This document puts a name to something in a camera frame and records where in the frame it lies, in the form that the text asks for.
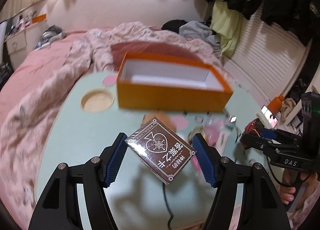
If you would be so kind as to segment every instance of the phone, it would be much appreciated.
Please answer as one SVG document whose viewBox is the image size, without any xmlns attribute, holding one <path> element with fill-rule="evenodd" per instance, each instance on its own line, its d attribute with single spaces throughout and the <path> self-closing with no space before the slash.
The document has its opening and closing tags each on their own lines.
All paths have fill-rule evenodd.
<svg viewBox="0 0 320 230">
<path fill-rule="evenodd" d="M 274 128 L 278 123 L 278 119 L 269 111 L 267 106 L 263 106 L 262 109 L 261 109 L 261 112 L 267 118 L 267 120 L 270 123 L 271 127 Z"/>
</svg>

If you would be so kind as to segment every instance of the plush toy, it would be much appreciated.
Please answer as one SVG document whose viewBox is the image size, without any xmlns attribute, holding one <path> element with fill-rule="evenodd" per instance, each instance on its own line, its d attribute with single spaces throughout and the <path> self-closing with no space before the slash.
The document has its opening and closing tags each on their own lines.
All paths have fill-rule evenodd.
<svg viewBox="0 0 320 230">
<path fill-rule="evenodd" d="M 163 111 L 153 111 L 153 112 L 147 113 L 146 115 L 144 115 L 141 125 L 151 120 L 154 116 L 157 117 L 162 123 L 164 123 L 170 130 L 176 133 L 177 131 L 176 125 L 172 122 L 168 114 Z"/>
</svg>

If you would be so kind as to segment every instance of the pink bed sheet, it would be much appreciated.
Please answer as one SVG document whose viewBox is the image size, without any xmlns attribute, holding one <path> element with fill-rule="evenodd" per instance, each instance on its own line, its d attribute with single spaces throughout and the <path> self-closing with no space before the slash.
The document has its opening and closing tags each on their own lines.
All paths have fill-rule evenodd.
<svg viewBox="0 0 320 230">
<path fill-rule="evenodd" d="M 21 101 L 30 91 L 38 87 L 43 81 L 47 80 L 53 71 L 59 69 L 65 62 L 70 47 L 75 40 L 84 37 L 87 30 L 75 30 L 68 32 L 68 36 L 52 43 L 51 47 L 42 50 L 35 50 L 28 54 L 24 62 L 10 77 L 9 81 L 2 88 L 0 93 L 0 128 L 8 113 Z M 0 180 L 0 198 L 19 225 L 19 217 L 15 216 L 16 211 L 11 207 L 4 185 Z"/>
</svg>

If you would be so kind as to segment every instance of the drawer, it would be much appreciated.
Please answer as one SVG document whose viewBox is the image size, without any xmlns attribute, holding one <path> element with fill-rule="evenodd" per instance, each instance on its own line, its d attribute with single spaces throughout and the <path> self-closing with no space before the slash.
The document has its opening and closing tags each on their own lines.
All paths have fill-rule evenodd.
<svg viewBox="0 0 320 230">
<path fill-rule="evenodd" d="M 20 64 L 22 64 L 22 62 L 25 60 L 27 55 L 28 53 L 26 48 L 10 54 L 10 61 L 12 63 L 12 67 L 14 70 L 17 70 L 17 68 L 19 67 Z"/>
<path fill-rule="evenodd" d="M 8 53 L 12 54 L 27 46 L 25 31 L 7 40 Z"/>
</svg>

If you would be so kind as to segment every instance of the black cable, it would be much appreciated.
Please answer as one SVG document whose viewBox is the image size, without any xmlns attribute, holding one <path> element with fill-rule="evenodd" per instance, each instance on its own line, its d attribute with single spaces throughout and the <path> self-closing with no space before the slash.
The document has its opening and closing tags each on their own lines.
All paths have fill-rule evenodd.
<svg viewBox="0 0 320 230">
<path fill-rule="evenodd" d="M 170 218 L 168 220 L 168 229 L 171 230 L 171 221 L 172 221 L 174 215 L 173 215 L 173 213 L 172 213 L 172 211 L 171 211 L 171 209 L 169 207 L 169 204 L 168 204 L 167 195 L 165 193 L 165 183 L 162 183 L 162 191 L 163 191 L 165 206 L 167 207 L 167 210 L 168 210 L 168 212 L 170 214 Z"/>
<path fill-rule="evenodd" d="M 270 172 L 271 172 L 271 174 L 272 174 L 272 176 L 273 176 L 273 178 L 275 179 L 275 181 L 280 185 L 280 186 L 283 186 L 283 187 L 294 187 L 294 185 L 287 185 L 287 184 L 284 184 L 284 183 L 282 183 L 282 182 L 280 182 L 277 178 L 276 178 L 276 176 L 275 176 L 275 174 L 273 173 L 273 171 L 272 171 L 272 169 L 271 169 L 271 165 L 270 165 L 270 162 L 269 162 L 269 159 L 267 158 L 267 161 L 268 161 L 268 167 L 269 167 L 269 170 L 270 170 Z M 308 178 L 310 177 L 310 174 L 306 177 L 306 179 L 305 180 L 303 180 L 302 182 L 306 182 L 307 180 L 308 180 Z"/>
</svg>

